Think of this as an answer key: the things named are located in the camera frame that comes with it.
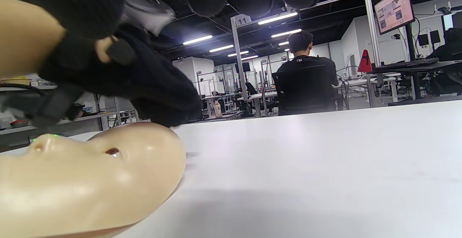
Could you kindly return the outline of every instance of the black ceiling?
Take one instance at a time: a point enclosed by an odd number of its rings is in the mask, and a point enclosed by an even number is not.
[[[237,15],[233,4],[225,6],[223,11],[213,18],[200,17],[193,14],[186,0],[164,0],[176,12],[177,20],[166,26],[153,46],[157,51],[170,60],[179,57],[202,57],[213,59],[215,65],[232,63],[235,58],[228,57],[234,53],[233,49],[226,49],[210,53],[210,49],[234,44],[231,32],[230,18]],[[412,0],[421,3],[428,0]],[[274,3],[273,9],[265,17],[281,13],[284,3],[279,0]],[[249,54],[243,57],[259,55],[267,56],[282,52],[284,46],[278,43],[284,37],[272,39],[271,35],[302,28],[314,34],[314,44],[340,40],[353,18],[365,15],[364,0],[342,0],[330,5],[319,6],[302,11],[299,17],[288,18],[284,24],[274,22],[271,25],[252,25],[239,28],[239,41],[241,51],[248,50]],[[201,36],[213,35],[213,39],[201,43],[184,46],[183,42]]]

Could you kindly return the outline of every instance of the ceiling light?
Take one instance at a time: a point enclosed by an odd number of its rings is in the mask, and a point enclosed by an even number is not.
[[[217,49],[211,49],[210,52],[215,52],[215,51],[219,51],[219,50],[222,50],[222,49],[229,49],[229,48],[232,48],[232,47],[234,47],[234,45],[228,45],[228,46],[224,46],[224,47],[217,48]]]
[[[267,24],[267,23],[270,23],[270,22],[273,22],[273,21],[289,18],[289,17],[295,16],[295,15],[298,15],[298,13],[289,13],[289,14],[286,14],[286,15],[274,17],[274,18],[271,18],[271,19],[268,19],[268,20],[261,21],[258,24],[260,24],[260,25]]]
[[[278,34],[274,34],[273,36],[271,36],[271,38],[276,38],[276,37],[279,37],[279,36],[292,34],[292,33],[296,33],[296,32],[301,32],[301,31],[302,31],[302,29],[298,29],[298,30],[295,30],[295,31],[287,31],[287,32],[283,32],[283,33],[278,33]]]
[[[251,56],[251,57],[247,57],[247,58],[244,58],[244,59],[241,59],[241,61],[244,61],[244,60],[247,60],[247,59],[253,59],[253,58],[257,58],[258,55],[255,55],[255,56]]]
[[[246,50],[246,51],[241,52],[241,54],[246,54],[246,53],[249,53],[249,51]],[[229,55],[228,55],[228,57],[233,57],[233,56],[237,56],[237,54],[234,53],[234,54],[229,54]]]
[[[190,40],[190,41],[187,41],[187,42],[183,42],[184,45],[188,45],[188,44],[191,44],[191,43],[196,43],[196,42],[200,42],[200,41],[203,41],[203,40],[207,40],[207,39],[210,39],[212,38],[213,36],[209,35],[209,36],[205,36],[205,37],[202,37],[202,38],[199,38],[199,39],[195,39],[195,40]]]

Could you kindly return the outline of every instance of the gloved hand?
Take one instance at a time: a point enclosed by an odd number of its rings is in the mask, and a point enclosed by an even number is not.
[[[130,64],[102,63],[93,52],[84,69],[47,62],[39,72],[40,77],[58,85],[76,84],[88,92],[126,98],[140,118],[150,118],[167,127],[198,117],[202,101],[193,84],[170,61],[150,49],[147,34],[125,24],[115,36],[134,50],[136,57]]]

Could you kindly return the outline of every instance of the cpr manikin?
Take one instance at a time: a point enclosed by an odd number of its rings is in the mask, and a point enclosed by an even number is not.
[[[178,136],[155,123],[89,141],[40,136],[23,156],[0,155],[0,236],[112,237],[172,194],[185,161]]]

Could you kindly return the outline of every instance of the aluminum frame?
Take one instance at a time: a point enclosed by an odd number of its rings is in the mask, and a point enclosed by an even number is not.
[[[308,9],[311,9],[311,8],[327,5],[327,4],[330,4],[330,3],[337,2],[337,1],[341,1],[341,0],[323,1],[323,2],[315,4],[314,6],[311,6],[309,8],[300,9],[299,11],[308,10]],[[375,64],[380,65],[381,62],[380,62],[380,54],[379,54],[379,51],[378,51],[378,40],[377,40],[377,32],[376,32],[376,27],[375,27],[375,22],[374,22],[374,11],[372,9],[372,0],[365,0],[365,3],[366,3],[366,11],[367,11],[367,20],[368,20],[368,23],[369,23],[369,29],[370,29],[371,38],[372,38],[372,42],[371,42],[372,43],[372,53],[373,53]],[[232,34],[233,34],[233,39],[234,39],[234,46],[235,46],[236,53],[237,53],[236,59],[237,59],[237,65],[239,67],[239,74],[244,75],[244,69],[242,67],[241,47],[239,45],[239,35],[237,34],[237,29],[241,28],[241,27],[245,27],[245,26],[249,26],[249,25],[252,25],[252,24],[259,23],[260,21],[275,18],[275,17],[278,17],[280,15],[285,15],[285,14],[288,14],[288,13],[290,13],[290,12],[285,12],[285,13],[281,13],[281,14],[278,14],[278,15],[273,15],[273,16],[270,16],[270,17],[266,17],[266,18],[263,18],[263,19],[252,21],[250,23],[246,23],[244,25],[239,25],[239,26],[236,25],[236,18],[231,17],[231,28],[232,28]],[[373,105],[373,97],[372,97],[374,95],[374,92],[373,92],[372,85],[371,85],[371,77],[370,77],[370,75],[367,74],[366,77],[367,77],[367,91],[368,91],[368,97],[369,97],[369,106],[372,108],[372,107],[374,107],[374,105]],[[247,102],[249,100],[249,98],[248,98],[248,95],[247,95],[247,87],[245,86],[245,77],[241,76],[240,77],[240,82],[241,82],[241,87],[242,87],[242,96],[244,98],[244,101]]]

